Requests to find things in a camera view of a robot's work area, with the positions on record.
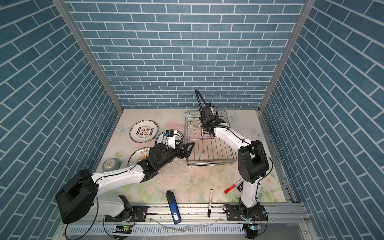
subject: tile pattern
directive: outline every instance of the tile pattern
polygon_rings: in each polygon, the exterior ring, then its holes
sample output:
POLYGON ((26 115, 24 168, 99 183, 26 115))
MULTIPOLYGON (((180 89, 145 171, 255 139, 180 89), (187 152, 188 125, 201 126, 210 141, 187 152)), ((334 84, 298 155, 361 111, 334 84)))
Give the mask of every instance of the tile pattern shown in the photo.
POLYGON ((256 108, 304 0, 73 1, 125 108, 256 108))
POLYGON ((0 239, 51 239, 118 113, 50 0, 0 5, 0 239))
POLYGON ((317 0, 265 111, 320 239, 384 239, 383 12, 317 0))

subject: black motor housing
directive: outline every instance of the black motor housing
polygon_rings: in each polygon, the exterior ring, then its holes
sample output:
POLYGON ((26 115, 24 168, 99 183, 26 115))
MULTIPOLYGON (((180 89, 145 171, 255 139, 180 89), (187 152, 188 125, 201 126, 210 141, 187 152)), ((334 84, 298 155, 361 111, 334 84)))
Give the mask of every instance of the black motor housing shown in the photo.
POLYGON ((259 177, 264 177, 269 169, 266 155, 259 150, 265 152, 262 142, 256 140, 237 151, 239 173, 245 181, 250 183, 255 183, 259 177))
POLYGON ((88 169, 76 173, 55 195, 63 223, 85 216, 93 204, 97 188, 88 169))

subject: decorative plate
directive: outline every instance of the decorative plate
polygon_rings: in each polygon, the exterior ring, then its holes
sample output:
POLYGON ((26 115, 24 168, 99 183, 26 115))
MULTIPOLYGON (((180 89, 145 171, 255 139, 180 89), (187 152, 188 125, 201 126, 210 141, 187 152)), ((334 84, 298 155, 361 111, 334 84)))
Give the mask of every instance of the decorative plate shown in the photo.
POLYGON ((134 142, 144 143, 151 141, 156 137, 158 128, 155 122, 151 120, 143 120, 131 128, 129 136, 134 142))
POLYGON ((128 160, 128 167, 134 166, 136 163, 149 157, 150 147, 144 147, 135 151, 128 160))

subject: vent grille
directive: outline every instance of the vent grille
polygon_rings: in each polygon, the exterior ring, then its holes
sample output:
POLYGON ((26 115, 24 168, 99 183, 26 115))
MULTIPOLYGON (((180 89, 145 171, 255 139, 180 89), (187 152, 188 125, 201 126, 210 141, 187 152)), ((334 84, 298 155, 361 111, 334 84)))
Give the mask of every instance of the vent grille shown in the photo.
MULTIPOLYGON (((105 230, 111 235, 112 232, 116 229, 117 225, 106 225, 105 230)), ((187 234, 244 234, 244 229, 242 224, 237 223, 226 223, 226 224, 216 224, 207 227, 193 227, 193 225, 172 225, 166 224, 168 227, 185 230, 184 232, 177 231, 174 229, 164 228, 158 224, 145 224, 137 225, 132 228, 131 234, 115 234, 115 235, 128 235, 128 236, 170 236, 170 235, 187 235, 187 234)), ((71 229, 68 231, 68 235, 83 235, 89 226, 87 225, 72 225, 71 229)), ((106 235, 103 230, 103 226, 94 225, 87 235, 106 235)))

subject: clock face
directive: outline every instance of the clock face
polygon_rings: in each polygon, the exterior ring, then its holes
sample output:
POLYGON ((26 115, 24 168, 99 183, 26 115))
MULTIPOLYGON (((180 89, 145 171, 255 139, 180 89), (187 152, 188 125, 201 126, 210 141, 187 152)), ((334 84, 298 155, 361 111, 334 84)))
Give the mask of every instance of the clock face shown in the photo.
POLYGON ((110 159, 110 160, 107 160, 105 161, 103 167, 105 169, 111 169, 113 166, 115 166, 115 160, 114 159, 110 159))
POLYGON ((103 170, 107 172, 117 170, 119 168, 120 168, 120 163, 118 162, 117 159, 114 159, 114 158, 108 159, 103 163, 103 170))

